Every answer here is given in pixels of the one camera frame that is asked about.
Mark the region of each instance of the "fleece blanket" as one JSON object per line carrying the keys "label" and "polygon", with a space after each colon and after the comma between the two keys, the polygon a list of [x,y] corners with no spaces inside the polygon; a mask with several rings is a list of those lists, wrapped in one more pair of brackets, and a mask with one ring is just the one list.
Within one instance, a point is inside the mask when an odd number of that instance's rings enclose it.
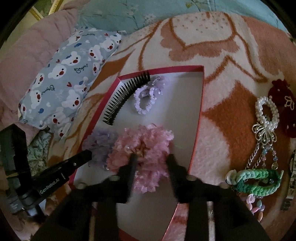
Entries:
{"label": "fleece blanket", "polygon": [[[286,79],[296,93],[296,46],[283,31],[253,18],[222,12],[180,15],[145,27],[126,37],[104,65],[92,85],[64,143],[50,144],[49,165],[76,154],[104,94],[119,75],[159,67],[204,66],[204,99],[197,148],[190,174],[218,185],[231,170],[242,170],[256,140],[251,128],[256,123],[255,102],[266,96],[271,81]],[[265,197],[261,222],[272,240],[280,240],[296,214],[280,206],[286,195],[288,161],[296,141],[276,129],[274,148],[282,185]],[[66,187],[56,192],[61,200]],[[187,206],[178,205],[164,236],[165,241],[183,240]]]}

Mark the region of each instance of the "black hair comb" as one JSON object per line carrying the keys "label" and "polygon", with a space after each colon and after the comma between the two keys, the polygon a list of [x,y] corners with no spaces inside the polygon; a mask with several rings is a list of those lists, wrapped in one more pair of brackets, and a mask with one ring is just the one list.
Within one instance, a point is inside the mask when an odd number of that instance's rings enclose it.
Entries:
{"label": "black hair comb", "polygon": [[150,81],[150,74],[142,73],[136,78],[130,79],[127,83],[124,83],[119,90],[113,95],[111,102],[108,104],[108,108],[105,111],[103,122],[112,126],[116,115],[122,108],[124,103],[135,93],[135,91],[147,84]]}

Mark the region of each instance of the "pink pillow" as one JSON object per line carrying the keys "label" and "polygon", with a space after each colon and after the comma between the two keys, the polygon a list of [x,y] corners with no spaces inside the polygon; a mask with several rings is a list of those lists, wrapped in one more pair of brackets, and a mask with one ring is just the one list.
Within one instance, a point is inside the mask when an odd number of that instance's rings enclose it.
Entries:
{"label": "pink pillow", "polygon": [[50,58],[73,30],[77,22],[77,9],[89,0],[67,3],[63,10],[39,20],[30,27],[7,51],[0,61],[0,130],[17,123],[26,132],[27,143],[38,129],[18,123],[17,109],[20,99]]}

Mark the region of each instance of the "green braided hair tie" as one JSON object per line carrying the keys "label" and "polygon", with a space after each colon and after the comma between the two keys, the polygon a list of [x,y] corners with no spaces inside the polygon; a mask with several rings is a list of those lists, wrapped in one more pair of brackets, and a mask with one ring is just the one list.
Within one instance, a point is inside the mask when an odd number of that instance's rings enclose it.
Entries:
{"label": "green braided hair tie", "polygon": [[[281,179],[284,171],[282,170],[280,174],[276,170],[272,169],[246,169],[239,171],[236,176],[236,185],[233,185],[233,189],[238,192],[244,192],[247,194],[254,194],[254,196],[268,196],[273,194],[280,186]],[[247,179],[269,179],[273,180],[274,183],[262,187],[259,185],[250,185],[244,183]]]}

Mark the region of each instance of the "red velvet bow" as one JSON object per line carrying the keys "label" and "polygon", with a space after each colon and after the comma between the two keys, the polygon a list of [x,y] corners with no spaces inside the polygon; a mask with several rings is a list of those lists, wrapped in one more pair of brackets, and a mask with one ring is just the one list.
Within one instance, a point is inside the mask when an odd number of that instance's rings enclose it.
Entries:
{"label": "red velvet bow", "polygon": [[296,110],[295,97],[289,89],[286,80],[272,81],[273,87],[268,92],[268,97],[272,99],[279,111],[280,125],[287,136],[296,138]]}

